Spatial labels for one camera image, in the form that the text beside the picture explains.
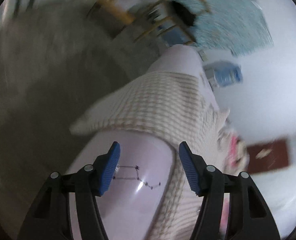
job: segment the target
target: ribbed blue rubber pad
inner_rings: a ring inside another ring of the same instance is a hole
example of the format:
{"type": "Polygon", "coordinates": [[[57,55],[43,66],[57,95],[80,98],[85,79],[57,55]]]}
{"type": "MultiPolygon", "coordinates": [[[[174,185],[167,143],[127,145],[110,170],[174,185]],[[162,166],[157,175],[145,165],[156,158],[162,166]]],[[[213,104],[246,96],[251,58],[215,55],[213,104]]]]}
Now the ribbed blue rubber pad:
{"type": "Polygon", "coordinates": [[[200,192],[198,172],[192,162],[190,153],[183,143],[180,143],[179,145],[179,157],[183,169],[186,173],[190,188],[198,195],[198,193],[200,192]]]}
{"type": "Polygon", "coordinates": [[[115,174],[116,166],[120,158],[120,144],[115,143],[114,147],[111,148],[109,152],[109,160],[100,177],[99,193],[101,196],[109,189],[112,177],[115,174]]]}

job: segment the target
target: silver screw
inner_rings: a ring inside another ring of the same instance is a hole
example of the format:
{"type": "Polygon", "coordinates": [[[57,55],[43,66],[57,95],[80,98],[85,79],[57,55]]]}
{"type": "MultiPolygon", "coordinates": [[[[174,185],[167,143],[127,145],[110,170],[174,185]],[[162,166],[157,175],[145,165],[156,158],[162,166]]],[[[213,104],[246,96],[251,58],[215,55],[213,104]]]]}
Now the silver screw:
{"type": "Polygon", "coordinates": [[[208,165],[207,166],[207,171],[210,171],[210,172],[214,172],[216,170],[216,168],[212,165],[208,165]]]}
{"type": "Polygon", "coordinates": [[[94,167],[91,164],[88,164],[84,167],[85,171],[92,171],[94,169],[94,167]]]}
{"type": "Polygon", "coordinates": [[[244,178],[244,179],[247,179],[249,178],[249,174],[247,172],[241,172],[241,177],[244,178]]]}
{"type": "Polygon", "coordinates": [[[52,179],[56,179],[56,178],[58,178],[58,176],[59,176],[59,173],[57,171],[55,171],[55,172],[53,172],[53,173],[50,174],[50,177],[52,179]]]}

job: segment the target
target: ribbed fabric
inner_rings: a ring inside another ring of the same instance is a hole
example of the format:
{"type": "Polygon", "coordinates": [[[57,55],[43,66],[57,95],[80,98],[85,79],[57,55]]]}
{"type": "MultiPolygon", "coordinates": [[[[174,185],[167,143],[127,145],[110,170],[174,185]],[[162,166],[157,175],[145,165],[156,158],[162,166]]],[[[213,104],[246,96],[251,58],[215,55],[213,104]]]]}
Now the ribbed fabric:
{"type": "MultiPolygon", "coordinates": [[[[205,102],[194,76],[152,72],[96,102],[71,126],[73,134],[120,129],[148,132],[179,149],[186,141],[194,154],[223,170],[228,144],[218,132],[228,112],[216,112],[205,102]]],[[[174,171],[149,240],[189,239],[202,198],[191,191],[177,154],[174,171]]]]}

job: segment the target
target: gray carpet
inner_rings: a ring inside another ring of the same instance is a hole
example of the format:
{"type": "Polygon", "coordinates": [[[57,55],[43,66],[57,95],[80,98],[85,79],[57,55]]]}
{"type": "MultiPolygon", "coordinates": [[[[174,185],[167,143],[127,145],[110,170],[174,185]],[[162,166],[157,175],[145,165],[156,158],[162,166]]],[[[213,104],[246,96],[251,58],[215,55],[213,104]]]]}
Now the gray carpet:
{"type": "Polygon", "coordinates": [[[47,176],[65,173],[89,140],[69,125],[160,56],[154,38],[133,43],[139,26],[112,39],[88,10],[47,5],[0,32],[0,223],[13,239],[47,176]]]}

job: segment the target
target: constellation drawing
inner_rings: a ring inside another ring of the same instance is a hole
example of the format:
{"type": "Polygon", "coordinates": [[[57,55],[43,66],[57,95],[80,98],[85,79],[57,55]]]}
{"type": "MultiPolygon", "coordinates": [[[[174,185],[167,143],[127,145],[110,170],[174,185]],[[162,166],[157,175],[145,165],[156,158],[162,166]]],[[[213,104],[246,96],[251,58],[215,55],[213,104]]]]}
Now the constellation drawing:
{"type": "Polygon", "coordinates": [[[114,179],[114,180],[138,180],[138,181],[142,182],[144,186],[149,187],[151,190],[161,186],[161,182],[159,182],[159,184],[157,184],[157,185],[150,186],[147,181],[144,181],[144,180],[140,179],[140,177],[139,177],[139,166],[120,166],[120,165],[117,165],[116,170],[115,170],[115,174],[112,177],[112,179],[114,179]],[[119,171],[119,169],[135,169],[137,177],[116,177],[116,173],[119,171]]]}

